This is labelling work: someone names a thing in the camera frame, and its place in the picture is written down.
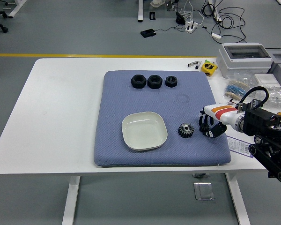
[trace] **desk leg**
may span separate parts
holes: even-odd
[[[213,6],[216,6],[216,0],[208,0],[208,3],[210,4],[210,8],[211,8],[211,11],[213,11]],[[219,12],[217,11],[217,8],[215,8],[214,10],[214,18],[217,22],[221,23],[222,22],[222,19],[220,18],[220,15],[219,15]]]
[[[226,173],[227,182],[234,203],[237,219],[240,225],[250,225],[249,217],[238,186],[236,173]]]
[[[71,176],[62,225],[73,225],[80,176]]]
[[[16,15],[16,13],[20,10],[20,8],[22,8],[22,6],[24,5],[24,3],[27,0],[15,0],[16,3],[16,7],[14,8],[14,10],[8,15],[8,17],[14,17]]]
[[[139,15],[138,15],[138,20],[141,23],[143,21],[143,0],[139,0]]]

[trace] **black gear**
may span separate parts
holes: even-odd
[[[208,124],[206,123],[202,123],[200,128],[199,128],[199,131],[202,132],[202,133],[206,133],[210,130],[210,127]]]
[[[183,138],[189,138],[193,134],[193,126],[188,123],[183,123],[179,126],[178,134]]]

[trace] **yellow tape measure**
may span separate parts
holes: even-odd
[[[217,65],[205,60],[205,63],[201,67],[201,71],[204,72],[207,76],[212,76],[212,74],[217,69]]]

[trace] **paper label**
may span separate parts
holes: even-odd
[[[238,140],[230,136],[227,136],[227,140],[230,151],[253,158],[253,156],[249,152],[250,143]]]

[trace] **black hex nut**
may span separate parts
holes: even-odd
[[[141,89],[146,86],[146,83],[147,80],[144,75],[137,74],[131,78],[131,84],[134,88]]]
[[[160,76],[158,75],[151,75],[149,78],[148,78],[148,81],[147,81],[147,84],[150,88],[152,89],[158,89],[161,87],[163,83],[163,80]]]
[[[175,76],[168,76],[165,79],[165,85],[170,87],[170,88],[176,87],[177,86],[177,78]]]

